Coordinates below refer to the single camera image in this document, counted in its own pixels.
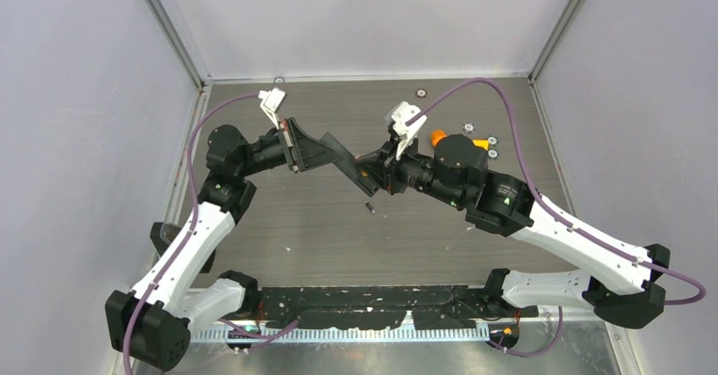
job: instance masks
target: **yellow object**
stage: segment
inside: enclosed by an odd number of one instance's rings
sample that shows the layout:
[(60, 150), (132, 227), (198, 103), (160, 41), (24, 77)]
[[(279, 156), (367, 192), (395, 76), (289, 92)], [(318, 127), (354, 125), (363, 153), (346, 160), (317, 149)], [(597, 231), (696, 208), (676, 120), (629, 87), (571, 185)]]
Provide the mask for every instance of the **yellow object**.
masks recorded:
[[(442, 130), (435, 130), (431, 133), (431, 146), (436, 146), (436, 144), (439, 143), (439, 141), (446, 138), (446, 133)], [(472, 140), (473, 145), (478, 146), (479, 148), (483, 148), (486, 151), (489, 150), (489, 141), (488, 140)]]

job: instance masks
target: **small round metal object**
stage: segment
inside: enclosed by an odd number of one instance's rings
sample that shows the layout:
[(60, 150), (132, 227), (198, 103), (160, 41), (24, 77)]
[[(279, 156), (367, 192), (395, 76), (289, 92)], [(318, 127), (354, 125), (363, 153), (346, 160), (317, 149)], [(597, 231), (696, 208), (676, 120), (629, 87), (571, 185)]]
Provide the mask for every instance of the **small round metal object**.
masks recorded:
[(464, 132), (466, 132), (467, 134), (471, 134), (476, 129), (476, 127), (472, 123), (465, 123), (464, 125), (462, 125), (461, 129), (464, 130)]

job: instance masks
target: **white panel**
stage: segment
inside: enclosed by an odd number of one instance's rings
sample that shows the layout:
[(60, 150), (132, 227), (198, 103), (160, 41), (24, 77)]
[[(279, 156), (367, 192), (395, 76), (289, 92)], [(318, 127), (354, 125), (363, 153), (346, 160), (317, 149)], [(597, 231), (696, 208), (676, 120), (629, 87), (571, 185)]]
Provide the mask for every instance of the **white panel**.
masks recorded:
[(0, 0), (0, 372), (109, 373), (194, 86), (144, 0)]
[(568, 0), (176, 0), (217, 79), (527, 74)]
[[(579, 217), (671, 248), (705, 300), (632, 333), (646, 374), (715, 373), (718, 0), (586, 0), (539, 87)], [(669, 299), (694, 289), (661, 278)]]

